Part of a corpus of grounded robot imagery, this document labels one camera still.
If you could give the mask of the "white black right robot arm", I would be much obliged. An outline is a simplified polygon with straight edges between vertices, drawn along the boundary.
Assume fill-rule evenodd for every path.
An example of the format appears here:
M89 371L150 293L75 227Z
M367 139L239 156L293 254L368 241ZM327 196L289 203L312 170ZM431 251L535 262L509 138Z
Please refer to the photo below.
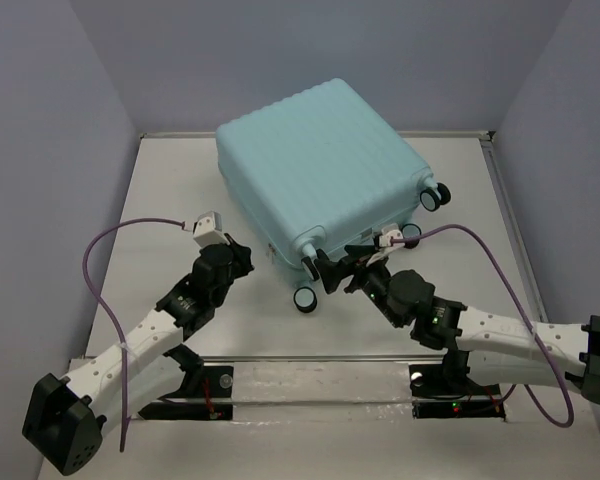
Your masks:
M348 279L345 292L363 291L393 327L409 328L420 345L467 358L488 352L538 362L600 405L600 316L585 324L554 325L491 315L436 296L434 285L414 270L390 273L386 258L371 247L347 246L345 251L337 262L317 252L314 265L327 293Z

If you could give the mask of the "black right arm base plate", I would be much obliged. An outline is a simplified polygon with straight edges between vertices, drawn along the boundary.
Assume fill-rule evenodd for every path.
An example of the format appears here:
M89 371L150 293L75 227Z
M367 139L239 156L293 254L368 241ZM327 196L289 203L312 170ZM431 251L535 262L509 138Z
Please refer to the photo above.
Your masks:
M506 419L500 386L475 382L454 385L444 377L441 364L409 366L412 415L428 419Z

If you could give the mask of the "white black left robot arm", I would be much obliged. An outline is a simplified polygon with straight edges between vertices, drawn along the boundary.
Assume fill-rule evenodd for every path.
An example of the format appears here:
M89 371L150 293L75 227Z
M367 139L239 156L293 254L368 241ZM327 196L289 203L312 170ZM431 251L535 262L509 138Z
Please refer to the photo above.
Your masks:
M33 387L22 434L69 476L97 453L104 437L151 401L195 392L204 362L186 341L215 316L234 282L254 267L251 250L225 234L200 249L192 270L123 340Z

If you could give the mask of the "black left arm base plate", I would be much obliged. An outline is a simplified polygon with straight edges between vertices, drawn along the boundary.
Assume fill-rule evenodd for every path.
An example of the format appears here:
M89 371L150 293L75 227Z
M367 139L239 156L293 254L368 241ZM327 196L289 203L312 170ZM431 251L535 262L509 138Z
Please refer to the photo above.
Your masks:
M207 365L186 374L178 390L142 408L137 416L156 421L231 421L234 367Z

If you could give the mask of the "light blue suitcase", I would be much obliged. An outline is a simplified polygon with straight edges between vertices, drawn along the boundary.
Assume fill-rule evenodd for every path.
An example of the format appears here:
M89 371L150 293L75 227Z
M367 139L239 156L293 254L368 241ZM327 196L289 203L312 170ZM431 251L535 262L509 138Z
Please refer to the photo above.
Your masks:
M231 120L215 137L226 188L302 313L318 304L318 254L339 259L389 225L417 234L414 211L451 200L427 161L340 78Z

